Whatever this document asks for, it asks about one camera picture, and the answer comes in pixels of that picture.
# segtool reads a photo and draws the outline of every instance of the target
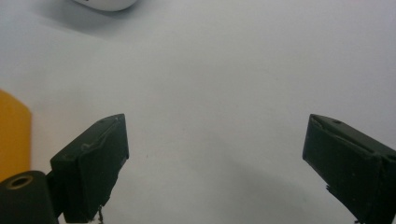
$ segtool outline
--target white surface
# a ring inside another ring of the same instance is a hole
[[[33,169],[125,113],[106,223],[352,223],[302,160],[307,119],[396,148],[396,2],[0,1],[0,88],[34,114]]]

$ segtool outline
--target yellow object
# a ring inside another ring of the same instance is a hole
[[[30,169],[29,109],[0,90],[0,182]]]

